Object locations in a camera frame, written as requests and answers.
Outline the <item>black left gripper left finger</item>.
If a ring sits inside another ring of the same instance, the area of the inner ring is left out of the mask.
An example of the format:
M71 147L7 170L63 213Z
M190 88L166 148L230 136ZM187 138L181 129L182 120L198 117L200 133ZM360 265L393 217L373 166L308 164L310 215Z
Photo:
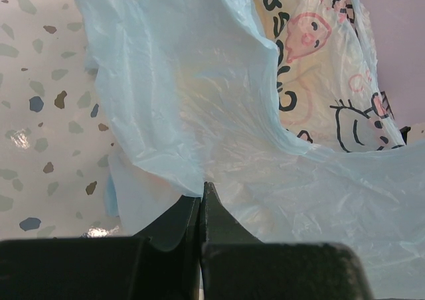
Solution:
M196 299L199 198L133 236L1 242L2 299Z

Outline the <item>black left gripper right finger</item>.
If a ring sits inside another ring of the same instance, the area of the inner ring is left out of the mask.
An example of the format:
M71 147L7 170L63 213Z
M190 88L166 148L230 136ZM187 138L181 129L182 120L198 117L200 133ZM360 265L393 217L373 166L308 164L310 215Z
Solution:
M373 299L357 255L336 243L265 243L205 183L199 212L205 299Z

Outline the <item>light blue plastic bag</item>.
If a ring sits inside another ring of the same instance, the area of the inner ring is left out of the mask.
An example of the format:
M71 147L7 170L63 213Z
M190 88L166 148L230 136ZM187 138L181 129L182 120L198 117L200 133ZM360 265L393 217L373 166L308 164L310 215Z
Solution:
M383 106L359 0L75 0L135 234L214 183L265 242L340 242L379 299L424 297L424 144Z

